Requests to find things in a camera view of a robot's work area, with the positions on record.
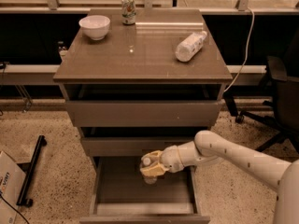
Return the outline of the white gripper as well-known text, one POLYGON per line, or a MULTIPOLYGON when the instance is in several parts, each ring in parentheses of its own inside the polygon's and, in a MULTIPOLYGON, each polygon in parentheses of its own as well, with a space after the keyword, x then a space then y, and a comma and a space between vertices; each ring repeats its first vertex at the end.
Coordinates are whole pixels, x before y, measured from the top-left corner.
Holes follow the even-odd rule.
POLYGON ((177 173, 184 169, 178 146, 167 147, 163 152, 161 150, 152 151, 141 158, 142 162, 155 162, 158 160, 161 164, 140 166, 141 174, 147 177, 159 176, 164 175, 167 171, 177 173))

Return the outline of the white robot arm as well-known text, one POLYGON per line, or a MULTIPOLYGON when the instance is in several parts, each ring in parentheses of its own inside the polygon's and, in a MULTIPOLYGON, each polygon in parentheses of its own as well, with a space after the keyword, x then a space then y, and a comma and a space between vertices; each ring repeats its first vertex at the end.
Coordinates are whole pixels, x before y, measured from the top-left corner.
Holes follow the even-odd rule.
POLYGON ((211 131, 198 132, 191 142, 152 151, 141 158, 140 172, 157 179, 189 166, 222 158, 277 193, 273 224, 299 224, 299 161, 289 162, 230 142, 211 131))

